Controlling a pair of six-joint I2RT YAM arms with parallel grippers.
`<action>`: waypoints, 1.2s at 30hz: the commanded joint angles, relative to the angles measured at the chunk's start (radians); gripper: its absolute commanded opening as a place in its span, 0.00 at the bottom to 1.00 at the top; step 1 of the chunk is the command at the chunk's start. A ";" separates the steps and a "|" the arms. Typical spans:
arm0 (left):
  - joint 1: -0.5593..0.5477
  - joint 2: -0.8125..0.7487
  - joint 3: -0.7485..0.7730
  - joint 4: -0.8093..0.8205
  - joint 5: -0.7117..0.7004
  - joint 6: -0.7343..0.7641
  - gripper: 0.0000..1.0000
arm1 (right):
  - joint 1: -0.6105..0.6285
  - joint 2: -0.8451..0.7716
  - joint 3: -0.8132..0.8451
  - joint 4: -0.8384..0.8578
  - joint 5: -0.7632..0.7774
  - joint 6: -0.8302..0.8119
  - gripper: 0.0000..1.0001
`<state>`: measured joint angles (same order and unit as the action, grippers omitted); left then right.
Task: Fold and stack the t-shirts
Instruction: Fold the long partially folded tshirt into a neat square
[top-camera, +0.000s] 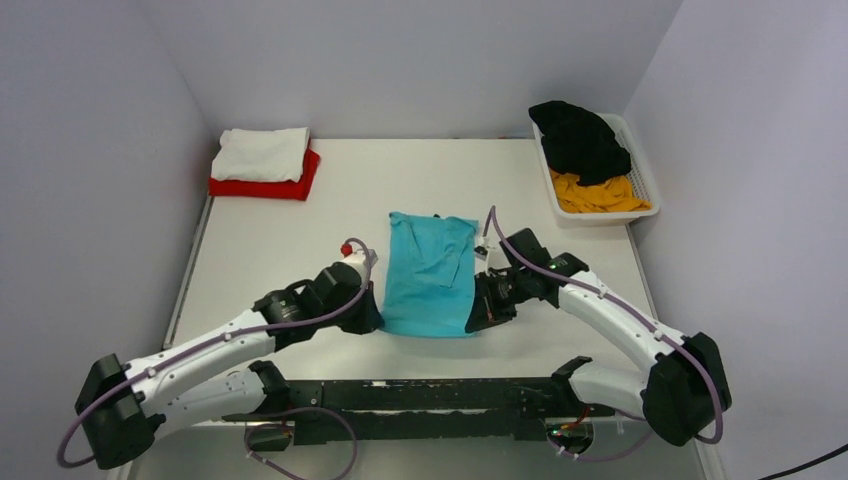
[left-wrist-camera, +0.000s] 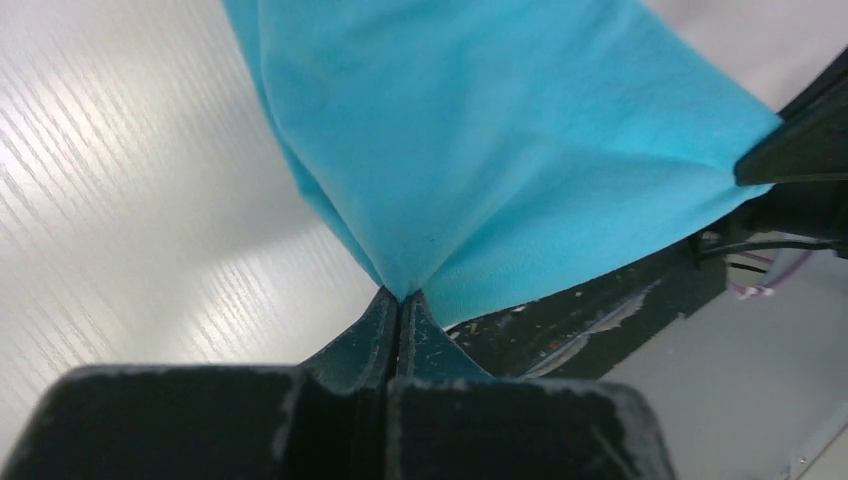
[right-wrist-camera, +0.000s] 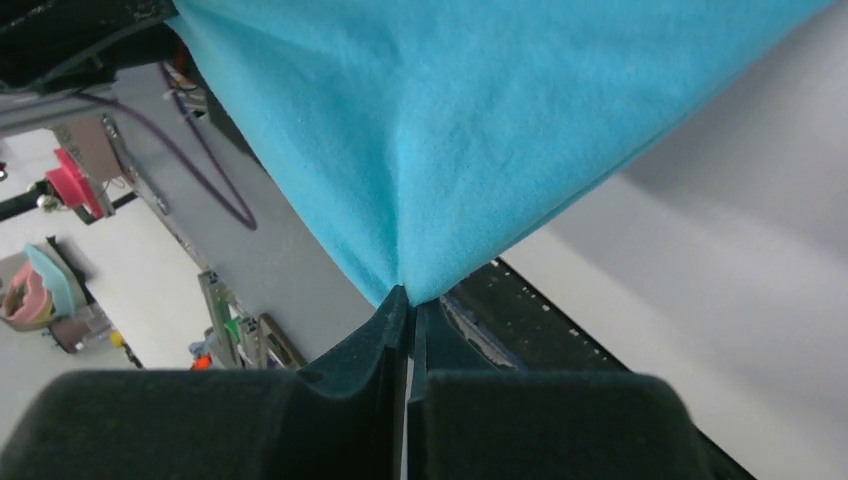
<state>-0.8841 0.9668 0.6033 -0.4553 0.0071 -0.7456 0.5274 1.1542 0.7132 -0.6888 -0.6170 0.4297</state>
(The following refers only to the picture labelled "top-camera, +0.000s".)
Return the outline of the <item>teal t shirt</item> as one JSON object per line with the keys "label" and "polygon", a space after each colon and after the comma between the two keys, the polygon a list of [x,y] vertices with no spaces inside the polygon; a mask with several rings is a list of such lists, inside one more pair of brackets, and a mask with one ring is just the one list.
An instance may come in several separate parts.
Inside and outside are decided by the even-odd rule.
{"label": "teal t shirt", "polygon": [[416,338],[464,338],[475,298],[476,220],[389,214],[383,330]]}

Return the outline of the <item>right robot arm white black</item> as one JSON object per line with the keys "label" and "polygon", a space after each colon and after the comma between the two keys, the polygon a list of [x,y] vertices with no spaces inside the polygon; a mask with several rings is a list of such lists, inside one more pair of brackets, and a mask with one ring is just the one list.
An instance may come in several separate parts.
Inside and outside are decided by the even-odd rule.
{"label": "right robot arm white black", "polygon": [[518,305],[539,300],[582,321],[622,352],[633,370],[576,357],[551,376],[551,401],[574,415],[585,406],[610,407],[647,423],[667,443],[716,443],[732,397],[716,342],[684,334],[618,296],[578,257],[551,255],[525,228],[491,245],[473,243],[483,268],[474,276],[468,333],[514,319]]}

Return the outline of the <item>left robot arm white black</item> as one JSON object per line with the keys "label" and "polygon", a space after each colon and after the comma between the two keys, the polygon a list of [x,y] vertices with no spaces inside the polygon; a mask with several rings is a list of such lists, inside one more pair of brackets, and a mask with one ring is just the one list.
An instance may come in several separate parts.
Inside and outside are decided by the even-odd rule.
{"label": "left robot arm white black", "polygon": [[310,340],[322,328],[357,335],[382,324],[371,274],[371,249],[358,250],[304,279],[274,290],[224,325],[177,347],[120,361],[109,354],[90,367],[60,442],[57,462],[101,470],[124,465],[166,435],[209,417],[279,417],[287,406],[282,376],[269,363],[235,375],[232,367]]}

